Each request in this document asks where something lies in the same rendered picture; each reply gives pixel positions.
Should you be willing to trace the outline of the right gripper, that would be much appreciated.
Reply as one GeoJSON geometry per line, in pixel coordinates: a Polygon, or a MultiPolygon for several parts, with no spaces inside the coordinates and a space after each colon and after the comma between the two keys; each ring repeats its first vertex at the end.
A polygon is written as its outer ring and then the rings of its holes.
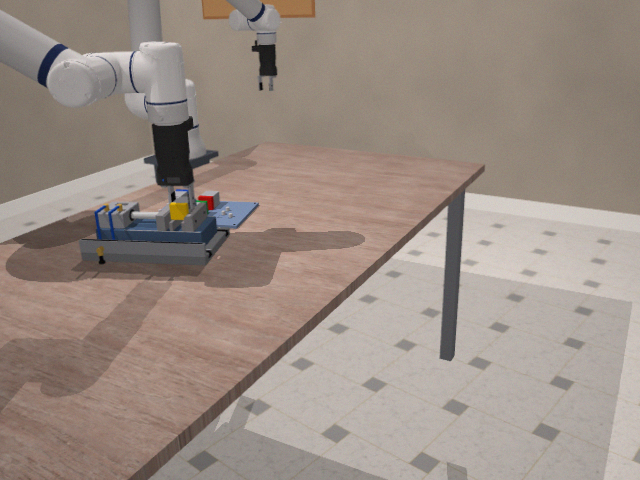
{"type": "Polygon", "coordinates": [[[193,169],[189,163],[188,131],[194,128],[188,102],[176,106],[147,105],[148,121],[152,124],[157,185],[168,187],[169,204],[175,197],[174,186],[188,188],[189,209],[195,205],[193,169]],[[186,121],[187,120],[187,121],[186,121]],[[161,159],[160,159],[161,158],[161,159]],[[171,159],[172,158],[172,159],[171,159]]]}

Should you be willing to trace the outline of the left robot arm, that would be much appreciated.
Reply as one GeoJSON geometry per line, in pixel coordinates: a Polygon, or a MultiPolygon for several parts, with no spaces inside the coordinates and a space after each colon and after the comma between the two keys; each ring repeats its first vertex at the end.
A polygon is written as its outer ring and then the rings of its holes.
{"type": "MultiPolygon", "coordinates": [[[[163,42],[160,0],[127,0],[130,26],[131,51],[140,51],[142,42],[163,42]]],[[[257,35],[273,35],[281,18],[273,5],[264,5],[260,0],[226,0],[237,10],[229,15],[229,24],[235,31],[253,30],[257,35]],[[269,9],[270,8],[270,9],[269,9]],[[273,8],[273,9],[272,9],[273,8]],[[251,22],[250,22],[251,21],[251,22]]],[[[197,101],[194,82],[186,80],[189,116],[194,128],[188,131],[189,159],[206,154],[205,144],[199,133],[197,101]]],[[[148,119],[144,93],[126,93],[127,108],[138,117],[148,119]]]]}

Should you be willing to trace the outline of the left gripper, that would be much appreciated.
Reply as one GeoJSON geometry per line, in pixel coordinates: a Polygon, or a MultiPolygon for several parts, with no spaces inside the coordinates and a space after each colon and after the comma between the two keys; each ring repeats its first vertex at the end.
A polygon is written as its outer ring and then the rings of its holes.
{"type": "Polygon", "coordinates": [[[263,90],[262,77],[269,76],[269,91],[273,91],[273,78],[277,77],[276,68],[276,34],[274,35],[257,35],[255,46],[252,46],[252,52],[259,52],[259,91],[263,90]],[[257,46],[257,43],[260,44],[257,46]],[[270,44],[269,44],[270,43],[270,44]],[[265,52],[263,52],[265,51],[265,52]],[[261,62],[267,61],[267,62],[261,62]]]}

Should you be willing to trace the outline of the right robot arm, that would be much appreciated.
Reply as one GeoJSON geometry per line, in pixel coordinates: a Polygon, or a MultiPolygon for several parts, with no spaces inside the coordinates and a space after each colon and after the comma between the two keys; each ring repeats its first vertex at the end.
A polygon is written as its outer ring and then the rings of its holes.
{"type": "Polygon", "coordinates": [[[0,62],[49,88],[70,108],[126,93],[145,93],[152,107],[185,104],[181,45],[144,42],[139,50],[81,55],[0,10],[0,62]]]}

